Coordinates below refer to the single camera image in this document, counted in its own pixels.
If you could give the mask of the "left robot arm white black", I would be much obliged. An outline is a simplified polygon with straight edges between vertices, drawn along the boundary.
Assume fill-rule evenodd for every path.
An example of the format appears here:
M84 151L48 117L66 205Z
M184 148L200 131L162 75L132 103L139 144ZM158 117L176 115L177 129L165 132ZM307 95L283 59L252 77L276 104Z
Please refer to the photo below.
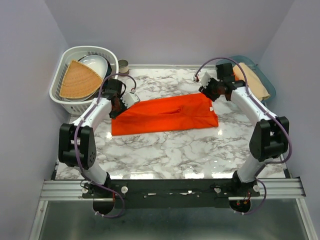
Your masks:
M128 109L123 102L125 90L126 85L120 80L107 80L100 98L94 98L73 123L64 123L59 128L58 160L95 183L93 191L101 198L110 194L110 175L96 162L94 132L105 117L115 119Z

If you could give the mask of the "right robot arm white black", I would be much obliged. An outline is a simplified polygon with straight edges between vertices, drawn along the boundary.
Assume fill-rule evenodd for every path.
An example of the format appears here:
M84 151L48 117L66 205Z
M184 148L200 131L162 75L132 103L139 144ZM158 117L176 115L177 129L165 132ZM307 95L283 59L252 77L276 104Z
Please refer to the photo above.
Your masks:
M291 150L289 120L271 112L249 88L248 78L236 80L231 63L217 65L216 77L209 73L193 80L200 83L199 92L211 101L224 96L237 105L254 127L249 141L250 154L235 173L230 191L241 196L248 190L248 184L256 181L258 174L268 164L282 164L278 158Z

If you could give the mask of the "orange t shirt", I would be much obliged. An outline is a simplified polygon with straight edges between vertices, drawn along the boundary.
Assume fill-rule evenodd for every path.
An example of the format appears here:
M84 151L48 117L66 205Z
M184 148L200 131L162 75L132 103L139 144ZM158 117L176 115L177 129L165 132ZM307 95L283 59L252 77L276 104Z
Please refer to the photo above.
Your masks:
M111 121L113 136L216 128L212 101L201 93L141 101Z

